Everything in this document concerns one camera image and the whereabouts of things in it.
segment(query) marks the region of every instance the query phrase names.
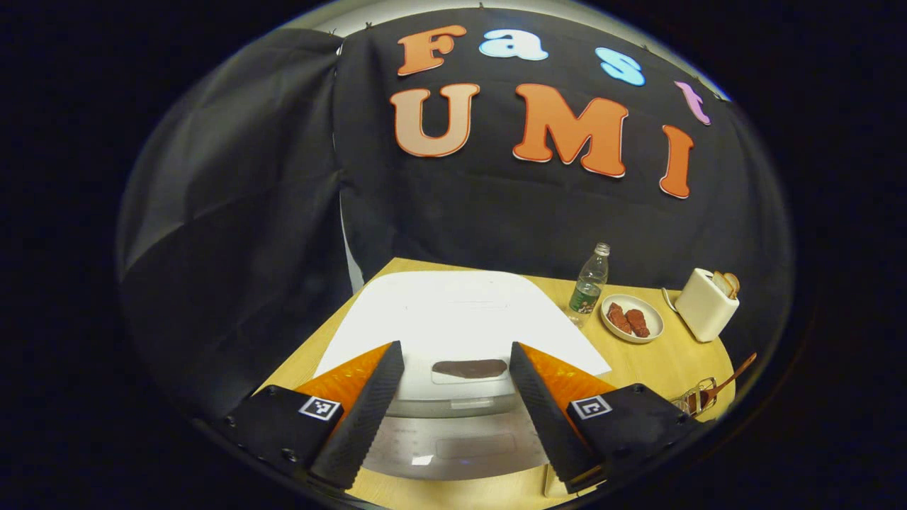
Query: orange letter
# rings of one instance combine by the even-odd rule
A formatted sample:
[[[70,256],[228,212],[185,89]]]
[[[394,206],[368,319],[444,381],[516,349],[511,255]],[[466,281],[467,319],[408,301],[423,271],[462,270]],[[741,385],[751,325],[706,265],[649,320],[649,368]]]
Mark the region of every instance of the orange letter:
[[[524,83],[516,93],[526,100],[526,127],[522,143],[513,147],[517,159],[531,162],[551,160],[551,150],[545,135],[551,133],[561,161],[570,164],[591,139],[589,152],[580,160],[590,172],[623,177],[620,162],[620,131],[627,117],[627,108],[620,103],[596,97],[579,117],[574,117],[561,93],[547,86]]]
[[[422,103],[431,93],[413,89],[392,95],[397,145],[422,158],[440,158],[459,151],[469,138],[473,96],[478,93],[479,85],[474,83],[457,83],[441,89],[441,95],[447,98],[449,116],[447,132],[438,138],[426,136],[422,131]]]
[[[663,126],[661,131],[668,136],[668,169],[658,185],[668,195],[685,199],[689,196],[687,170],[689,168],[689,151],[693,148],[693,139],[674,126]]]
[[[407,76],[420,71],[428,71],[443,64],[444,59],[434,56],[434,52],[449,54],[454,49],[454,40],[451,35],[459,37],[463,34],[466,34],[465,28],[460,25],[450,25],[400,39],[397,44],[403,45],[404,57],[403,66],[397,70],[397,75]]]

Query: water bottle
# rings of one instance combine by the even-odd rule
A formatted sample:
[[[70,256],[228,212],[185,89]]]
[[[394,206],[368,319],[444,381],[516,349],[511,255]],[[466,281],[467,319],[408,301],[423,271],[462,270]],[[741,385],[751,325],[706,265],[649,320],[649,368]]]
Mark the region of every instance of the water bottle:
[[[592,257],[582,266],[580,276],[576,279],[576,288],[567,304],[567,317],[577,328],[582,328],[601,296],[601,287],[608,282],[608,256],[611,248],[600,242],[595,246]]]

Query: red food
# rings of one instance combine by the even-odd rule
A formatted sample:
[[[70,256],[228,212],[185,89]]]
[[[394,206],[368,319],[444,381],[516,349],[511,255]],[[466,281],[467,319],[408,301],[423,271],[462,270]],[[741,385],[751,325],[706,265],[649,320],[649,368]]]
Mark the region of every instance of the red food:
[[[640,338],[646,338],[649,336],[649,328],[646,327],[646,317],[642,315],[642,312],[637,309],[632,309],[627,312],[627,322],[629,326],[633,328],[633,333]]]
[[[611,306],[608,307],[608,320],[611,321],[611,324],[615,325],[623,331],[624,333],[631,333],[633,329],[630,327],[629,322],[623,315],[623,308],[620,307],[617,303],[611,303]]]

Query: bottle label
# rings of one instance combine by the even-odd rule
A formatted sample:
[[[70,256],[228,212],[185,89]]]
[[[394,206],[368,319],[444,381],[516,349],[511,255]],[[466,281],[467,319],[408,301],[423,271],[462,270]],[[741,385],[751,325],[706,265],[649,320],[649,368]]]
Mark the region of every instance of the bottle label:
[[[595,303],[599,302],[599,295],[593,296],[574,289],[573,296],[570,298],[570,308],[577,313],[592,313]]]

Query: blue letter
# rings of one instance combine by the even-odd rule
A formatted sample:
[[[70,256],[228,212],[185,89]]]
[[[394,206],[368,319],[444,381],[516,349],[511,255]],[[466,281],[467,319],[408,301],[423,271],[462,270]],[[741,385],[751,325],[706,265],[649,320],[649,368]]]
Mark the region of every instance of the blue letter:
[[[488,56],[507,58],[518,56],[523,60],[545,60],[548,53],[541,49],[541,39],[523,30],[492,30],[485,34],[485,41],[479,51]]]
[[[624,82],[636,85],[637,87],[641,87],[646,82],[645,76],[639,72],[642,67],[625,54],[619,54],[608,48],[595,48],[595,54],[598,55],[601,60],[605,61],[601,63],[601,68],[604,69],[605,73],[608,73],[611,78],[623,80]]]

